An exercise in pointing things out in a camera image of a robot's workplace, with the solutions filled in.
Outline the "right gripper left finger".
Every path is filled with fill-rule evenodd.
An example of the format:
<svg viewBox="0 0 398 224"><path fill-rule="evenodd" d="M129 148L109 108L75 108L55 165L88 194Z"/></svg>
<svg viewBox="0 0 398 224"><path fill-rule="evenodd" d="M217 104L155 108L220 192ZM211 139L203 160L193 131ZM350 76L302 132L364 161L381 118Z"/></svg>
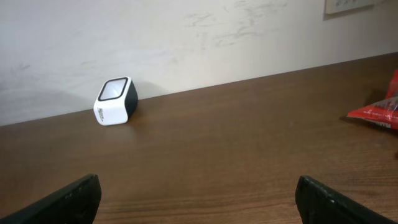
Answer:
<svg viewBox="0 0 398 224"><path fill-rule="evenodd" d="M1 219L1 223L92 224L101 201L96 174L88 174L41 200Z"/></svg>

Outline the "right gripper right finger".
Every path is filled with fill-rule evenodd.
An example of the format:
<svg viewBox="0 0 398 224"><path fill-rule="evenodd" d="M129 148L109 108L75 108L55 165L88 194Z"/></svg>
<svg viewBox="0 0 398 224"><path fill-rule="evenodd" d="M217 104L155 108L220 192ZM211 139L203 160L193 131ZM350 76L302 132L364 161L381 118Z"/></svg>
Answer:
<svg viewBox="0 0 398 224"><path fill-rule="evenodd" d="M298 180L295 203L303 224L397 224L307 175Z"/></svg>

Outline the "red candy bag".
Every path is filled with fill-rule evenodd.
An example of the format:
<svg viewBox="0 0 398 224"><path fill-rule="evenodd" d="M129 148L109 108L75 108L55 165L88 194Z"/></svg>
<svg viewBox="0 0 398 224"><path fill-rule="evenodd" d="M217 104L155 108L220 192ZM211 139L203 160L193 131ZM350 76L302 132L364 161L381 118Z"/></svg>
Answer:
<svg viewBox="0 0 398 224"><path fill-rule="evenodd" d="M397 129L397 70L394 71L383 100L351 111L347 117L370 121L385 128Z"/></svg>

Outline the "wall plate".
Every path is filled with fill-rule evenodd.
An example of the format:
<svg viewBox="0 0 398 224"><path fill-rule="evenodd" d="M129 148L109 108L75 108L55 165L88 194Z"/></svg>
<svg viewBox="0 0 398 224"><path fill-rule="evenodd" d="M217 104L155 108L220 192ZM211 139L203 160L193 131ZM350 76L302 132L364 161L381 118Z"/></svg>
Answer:
<svg viewBox="0 0 398 224"><path fill-rule="evenodd" d="M325 14L335 14L367 6L373 6L380 0L326 0Z"/></svg>

